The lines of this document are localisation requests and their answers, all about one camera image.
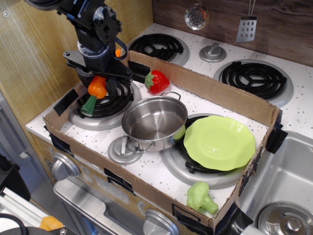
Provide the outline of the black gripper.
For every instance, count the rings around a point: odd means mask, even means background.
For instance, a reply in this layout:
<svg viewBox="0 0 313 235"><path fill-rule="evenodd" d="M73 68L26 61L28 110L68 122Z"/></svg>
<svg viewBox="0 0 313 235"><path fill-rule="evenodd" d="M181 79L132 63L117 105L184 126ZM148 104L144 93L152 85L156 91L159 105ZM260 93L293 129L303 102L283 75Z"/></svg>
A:
<svg viewBox="0 0 313 235"><path fill-rule="evenodd" d="M67 65L76 68L82 84L88 88L95 75L109 75L106 79L106 89L109 96L122 94L120 82L125 85L132 83L133 72L121 61L113 59L110 52L103 56L84 56L78 50L67 50L63 53Z"/></svg>

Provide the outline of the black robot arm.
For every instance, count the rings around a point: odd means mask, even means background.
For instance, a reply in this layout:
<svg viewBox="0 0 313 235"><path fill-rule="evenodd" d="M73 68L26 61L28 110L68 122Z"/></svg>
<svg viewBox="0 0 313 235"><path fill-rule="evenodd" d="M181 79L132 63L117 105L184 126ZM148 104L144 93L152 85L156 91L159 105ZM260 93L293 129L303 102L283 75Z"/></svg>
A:
<svg viewBox="0 0 313 235"><path fill-rule="evenodd" d="M67 65L76 69L85 86L94 75L107 78L109 95L117 94L118 85L131 85L132 71L122 63L127 47L118 37L122 23L103 0L29 0L39 10L56 10L74 26L77 49L63 53Z"/></svg>

